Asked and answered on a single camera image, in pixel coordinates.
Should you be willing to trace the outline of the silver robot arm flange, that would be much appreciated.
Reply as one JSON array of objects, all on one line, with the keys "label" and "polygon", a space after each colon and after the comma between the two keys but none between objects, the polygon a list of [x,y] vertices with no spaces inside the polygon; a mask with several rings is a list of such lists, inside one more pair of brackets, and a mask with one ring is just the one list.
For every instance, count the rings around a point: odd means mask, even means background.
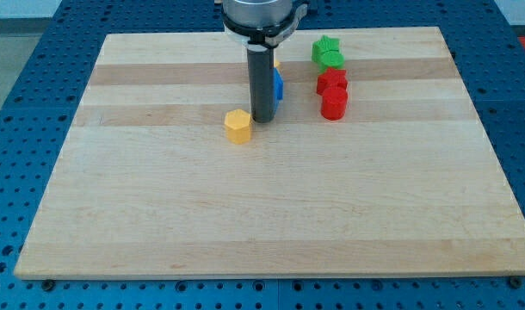
[{"label": "silver robot arm flange", "polygon": [[307,15],[310,1],[224,0],[221,15],[225,31],[255,52],[278,47]]}]

